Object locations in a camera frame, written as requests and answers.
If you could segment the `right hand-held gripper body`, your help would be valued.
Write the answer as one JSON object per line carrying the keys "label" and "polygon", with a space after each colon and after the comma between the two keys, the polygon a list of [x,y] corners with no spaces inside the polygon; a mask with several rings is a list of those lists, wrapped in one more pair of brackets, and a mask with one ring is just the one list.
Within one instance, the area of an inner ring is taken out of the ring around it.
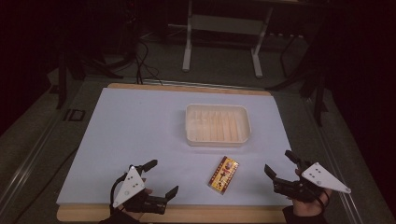
{"label": "right hand-held gripper body", "polygon": [[318,162],[296,161],[297,168],[301,171],[299,179],[289,181],[279,178],[272,172],[274,192],[285,195],[304,203],[317,200],[325,189],[349,194],[351,188],[326,170]]}

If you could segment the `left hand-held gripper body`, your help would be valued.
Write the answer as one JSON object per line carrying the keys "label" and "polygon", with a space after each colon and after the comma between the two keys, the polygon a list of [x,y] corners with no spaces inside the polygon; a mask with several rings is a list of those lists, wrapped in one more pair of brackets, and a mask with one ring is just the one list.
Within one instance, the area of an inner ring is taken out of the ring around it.
{"label": "left hand-held gripper body", "polygon": [[136,171],[137,166],[131,166],[129,171],[119,177],[112,187],[121,183],[117,194],[112,194],[112,211],[120,206],[129,208],[134,212],[153,213],[163,215],[166,208],[165,198],[148,196],[142,203],[130,203],[130,199],[146,188],[141,175]]}

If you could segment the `red and yellow snack packet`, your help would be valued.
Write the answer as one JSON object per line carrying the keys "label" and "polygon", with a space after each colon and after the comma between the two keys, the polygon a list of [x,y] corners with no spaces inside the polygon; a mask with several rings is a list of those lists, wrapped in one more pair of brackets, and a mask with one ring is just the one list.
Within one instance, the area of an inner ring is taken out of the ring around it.
{"label": "red and yellow snack packet", "polygon": [[239,163],[227,156],[219,162],[215,172],[208,181],[208,186],[220,194],[224,194],[235,175]]}

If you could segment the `white plastic tray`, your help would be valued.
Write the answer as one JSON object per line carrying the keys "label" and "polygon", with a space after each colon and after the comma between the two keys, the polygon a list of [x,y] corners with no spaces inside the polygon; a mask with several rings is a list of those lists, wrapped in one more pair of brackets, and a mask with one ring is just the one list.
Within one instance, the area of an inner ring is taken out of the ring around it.
{"label": "white plastic tray", "polygon": [[241,105],[188,105],[185,130],[193,147],[241,147],[251,134],[248,112]]}

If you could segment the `person's left hand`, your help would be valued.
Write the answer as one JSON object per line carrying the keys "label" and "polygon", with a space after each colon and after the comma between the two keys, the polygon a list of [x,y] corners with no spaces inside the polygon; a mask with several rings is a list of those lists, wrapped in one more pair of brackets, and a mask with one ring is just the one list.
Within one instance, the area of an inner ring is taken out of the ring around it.
{"label": "person's left hand", "polygon": [[[131,198],[130,203],[142,203],[144,199],[147,198],[151,193],[152,189],[144,189]],[[139,220],[143,216],[142,212],[134,212],[131,209],[125,207],[123,207],[121,211],[136,220]]]}

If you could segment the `person's right hand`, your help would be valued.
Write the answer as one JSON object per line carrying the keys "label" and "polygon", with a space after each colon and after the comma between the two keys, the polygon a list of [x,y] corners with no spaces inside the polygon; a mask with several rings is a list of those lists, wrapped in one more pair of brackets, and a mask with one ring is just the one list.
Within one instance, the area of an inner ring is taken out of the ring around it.
{"label": "person's right hand", "polygon": [[312,203],[304,203],[293,199],[293,214],[298,217],[314,217],[322,214],[330,202],[332,191],[324,189],[321,195]]}

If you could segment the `pale blue table mat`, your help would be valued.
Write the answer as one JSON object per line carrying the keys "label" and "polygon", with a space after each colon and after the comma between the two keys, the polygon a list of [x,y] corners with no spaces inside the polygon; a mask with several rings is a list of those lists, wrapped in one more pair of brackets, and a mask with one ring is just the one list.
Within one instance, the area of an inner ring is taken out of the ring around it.
{"label": "pale blue table mat", "polygon": [[[241,105],[251,134],[241,147],[191,147],[185,131],[190,104]],[[178,186],[173,204],[287,205],[264,173],[293,179],[284,153],[290,147],[276,101],[271,96],[183,91],[102,90],[57,202],[108,203],[110,189],[130,165],[157,160],[146,185],[163,196]],[[208,186],[221,159],[239,163],[224,194]]]}

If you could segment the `aluminium rail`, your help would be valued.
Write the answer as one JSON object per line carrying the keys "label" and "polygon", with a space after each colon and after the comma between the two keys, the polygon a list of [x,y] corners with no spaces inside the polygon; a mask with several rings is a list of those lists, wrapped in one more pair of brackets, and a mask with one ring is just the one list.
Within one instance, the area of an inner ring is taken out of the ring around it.
{"label": "aluminium rail", "polygon": [[[339,145],[335,145],[331,132],[330,125],[325,120],[325,115],[320,113],[319,120],[314,116],[314,101],[310,98],[303,99],[303,105],[310,118],[311,123],[315,126],[317,135],[319,136],[320,148],[318,153],[322,154],[323,160],[327,169],[341,182],[347,186],[351,184],[347,181],[346,173],[342,166],[348,165],[344,154],[338,158],[338,149],[342,149]],[[335,192],[335,200],[339,203],[347,217],[347,224],[362,224],[362,219],[351,193]]]}
{"label": "aluminium rail", "polygon": [[4,208],[9,207],[21,191],[24,183],[29,178],[29,175],[35,166],[37,157],[41,153],[44,145],[46,145],[51,133],[53,132],[53,129],[57,126],[58,122],[59,119],[54,118],[45,126],[44,131],[35,141],[35,144],[27,154],[27,157],[12,176],[10,183],[0,196],[0,205],[2,205]]}

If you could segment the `white metal table frame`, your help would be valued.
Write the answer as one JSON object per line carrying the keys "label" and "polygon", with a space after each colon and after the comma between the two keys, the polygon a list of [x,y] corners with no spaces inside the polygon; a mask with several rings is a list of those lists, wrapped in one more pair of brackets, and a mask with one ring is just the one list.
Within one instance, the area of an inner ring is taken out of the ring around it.
{"label": "white metal table frame", "polygon": [[182,63],[182,71],[189,72],[191,68],[192,43],[191,35],[193,30],[232,33],[240,35],[255,35],[258,37],[257,44],[250,49],[252,64],[256,78],[263,78],[262,65],[259,53],[262,42],[269,26],[274,8],[268,7],[263,21],[254,21],[247,19],[227,18],[219,16],[209,16],[194,14],[192,12],[193,0],[188,1],[187,17],[187,37]]}

